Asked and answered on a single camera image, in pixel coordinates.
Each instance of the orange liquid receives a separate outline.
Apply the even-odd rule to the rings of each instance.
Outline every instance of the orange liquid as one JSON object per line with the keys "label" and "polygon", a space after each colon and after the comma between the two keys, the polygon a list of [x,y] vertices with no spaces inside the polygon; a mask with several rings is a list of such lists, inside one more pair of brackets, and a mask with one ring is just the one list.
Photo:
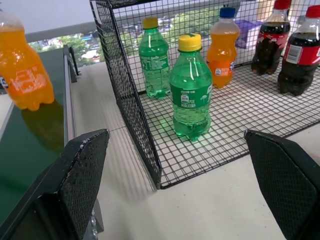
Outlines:
{"label": "orange liquid", "polygon": [[0,76],[14,104],[36,111],[55,100],[52,83],[40,57],[26,42],[22,27],[0,28]]}
{"label": "orange liquid", "polygon": [[212,44],[207,53],[207,61],[212,72],[212,83],[218,89],[232,80],[233,63],[237,56],[235,42],[238,36],[238,32],[211,34]]}

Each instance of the red bottle cap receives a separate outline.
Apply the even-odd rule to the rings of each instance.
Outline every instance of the red bottle cap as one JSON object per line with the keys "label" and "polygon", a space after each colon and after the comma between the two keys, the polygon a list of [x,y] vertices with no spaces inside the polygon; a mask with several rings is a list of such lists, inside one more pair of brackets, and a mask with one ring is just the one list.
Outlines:
{"label": "red bottle cap", "polygon": [[291,0],[275,0],[274,9],[283,10],[288,9],[291,5]]}
{"label": "red bottle cap", "polygon": [[320,18],[320,5],[314,5],[308,7],[308,10],[306,11],[307,18]]}

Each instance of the black wire grid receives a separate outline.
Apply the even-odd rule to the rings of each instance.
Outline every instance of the black wire grid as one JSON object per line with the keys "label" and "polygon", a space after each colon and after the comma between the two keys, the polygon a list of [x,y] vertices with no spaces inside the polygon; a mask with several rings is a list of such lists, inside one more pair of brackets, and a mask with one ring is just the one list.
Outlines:
{"label": "black wire grid", "polygon": [[[316,0],[292,0],[291,33],[303,22]],[[178,184],[248,154],[246,129],[287,137],[320,122],[320,71],[301,96],[280,94],[277,78],[257,76],[250,61],[261,23],[271,14],[274,1],[238,0],[90,0],[116,101],[133,141],[158,189]],[[210,28],[223,6],[235,7],[241,30],[237,41],[233,80],[213,89],[210,130],[198,141],[178,137],[173,128],[170,98],[149,98],[145,91],[138,47],[142,19],[157,16],[159,30],[169,43],[170,65],[179,56],[177,40],[184,33],[202,35],[202,56],[211,44]]]}

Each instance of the yellow bottle cap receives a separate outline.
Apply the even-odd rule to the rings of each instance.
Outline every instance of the yellow bottle cap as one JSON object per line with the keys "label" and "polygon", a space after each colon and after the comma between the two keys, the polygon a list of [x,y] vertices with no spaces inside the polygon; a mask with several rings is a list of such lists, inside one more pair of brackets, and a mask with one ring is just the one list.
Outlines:
{"label": "yellow bottle cap", "polygon": [[201,49],[201,35],[188,33],[181,35],[178,40],[178,49],[182,52],[194,52]]}
{"label": "yellow bottle cap", "polygon": [[155,16],[147,17],[142,20],[142,27],[144,29],[154,29],[158,27],[158,18]]}

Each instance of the orange soda bottle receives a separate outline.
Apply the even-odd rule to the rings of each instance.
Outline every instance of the orange soda bottle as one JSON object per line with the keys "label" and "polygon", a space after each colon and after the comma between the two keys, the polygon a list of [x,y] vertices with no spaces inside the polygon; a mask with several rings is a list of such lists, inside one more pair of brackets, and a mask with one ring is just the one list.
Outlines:
{"label": "orange soda bottle", "polygon": [[212,73],[212,83],[218,89],[230,83],[235,66],[235,44],[240,34],[234,23],[235,14],[233,7],[221,8],[219,21],[210,30],[212,44],[207,52],[207,64]]}
{"label": "orange soda bottle", "polygon": [[40,57],[27,43],[19,19],[0,10],[0,83],[20,109],[36,111],[55,100]]}

